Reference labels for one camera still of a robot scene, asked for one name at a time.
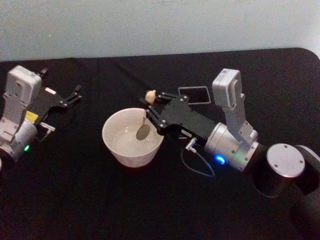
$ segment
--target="white label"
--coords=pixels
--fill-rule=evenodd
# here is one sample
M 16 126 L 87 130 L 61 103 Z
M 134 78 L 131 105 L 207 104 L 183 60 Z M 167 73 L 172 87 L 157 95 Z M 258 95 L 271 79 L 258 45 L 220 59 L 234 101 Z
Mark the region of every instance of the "white label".
M 192 138 L 191 133 L 189 133 L 189 132 L 187 132 L 187 131 L 185 131 L 185 130 L 183 130 L 183 129 L 181 129 L 181 133 L 184 134 L 184 135 L 186 135 L 186 136 L 188 136 L 189 138 Z
M 51 88 L 46 87 L 44 90 L 46 90 L 48 93 L 51 93 L 52 95 L 55 95 L 57 92 L 55 90 L 52 90 Z

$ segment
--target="yellow warning label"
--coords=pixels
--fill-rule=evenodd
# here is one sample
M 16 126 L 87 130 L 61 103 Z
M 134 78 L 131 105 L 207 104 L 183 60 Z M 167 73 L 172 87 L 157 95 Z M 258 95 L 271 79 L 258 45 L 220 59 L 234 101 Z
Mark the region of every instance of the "yellow warning label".
M 27 119 L 29 122 L 31 123 L 35 123 L 35 121 L 37 120 L 38 118 L 38 115 L 31 112 L 31 111 L 26 111 L 26 114 L 25 114 L 25 119 Z

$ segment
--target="black cable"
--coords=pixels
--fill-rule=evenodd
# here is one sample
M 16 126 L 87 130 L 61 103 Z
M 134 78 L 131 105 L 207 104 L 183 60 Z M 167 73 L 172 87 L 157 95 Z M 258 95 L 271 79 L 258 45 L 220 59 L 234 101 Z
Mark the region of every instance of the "black cable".
M 200 175 L 202 175 L 202 176 L 209 177 L 209 178 L 214 178 L 214 177 L 216 176 L 215 171 L 212 169 L 212 167 L 210 166 L 210 164 L 209 164 L 209 163 L 206 161 L 206 159 L 205 159 L 203 156 L 201 156 L 197 151 L 195 152 L 195 154 L 197 154 L 197 155 L 201 158 L 201 160 L 204 162 L 204 164 L 205 164 L 205 165 L 208 167 L 208 169 L 210 170 L 211 174 L 206 174 L 206 173 L 204 173 L 204 172 L 202 172 L 202 171 L 198 171 L 198 170 L 190 167 L 189 165 L 187 165 L 186 162 L 185 162 L 185 160 L 184 160 L 184 150 L 185 150 L 185 148 L 181 148 L 180 158 L 181 158 L 182 163 L 184 164 L 184 166 L 185 166 L 187 169 L 189 169 L 189 170 L 191 170 L 191 171 L 193 171 L 193 172 L 195 172 L 195 173 L 197 173 L 197 174 L 200 174 Z

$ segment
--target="black cylindrical base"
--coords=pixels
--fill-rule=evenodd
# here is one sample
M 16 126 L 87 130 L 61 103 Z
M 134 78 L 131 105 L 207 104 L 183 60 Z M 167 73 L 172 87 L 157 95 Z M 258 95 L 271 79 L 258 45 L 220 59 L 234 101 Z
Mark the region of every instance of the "black cylindrical base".
M 277 198 L 293 181 L 293 178 L 283 177 L 277 174 L 266 160 L 263 161 L 253 173 L 255 188 L 269 198 Z

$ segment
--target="black tablecloth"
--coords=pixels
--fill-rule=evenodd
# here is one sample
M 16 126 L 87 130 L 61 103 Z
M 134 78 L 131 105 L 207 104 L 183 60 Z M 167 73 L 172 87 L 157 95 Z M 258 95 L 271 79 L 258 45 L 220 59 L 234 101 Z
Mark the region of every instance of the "black tablecloth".
M 177 93 L 207 86 L 222 68 L 241 72 L 246 118 L 259 142 L 303 144 L 320 151 L 320 60 L 287 48 L 199 54 L 68 58 L 0 63 L 0 91 L 16 65 L 50 70 L 42 85 L 66 97 L 81 84 L 82 101 L 46 122 L 56 127 L 34 142 L 3 181 L 0 239 L 293 239 L 289 209 L 302 198 L 260 195 L 250 176 L 212 162 L 216 178 L 186 169 L 165 139 L 147 166 L 120 165 L 101 131 L 113 113 L 140 107 L 146 90 Z M 211 104 L 204 113 L 224 122 Z

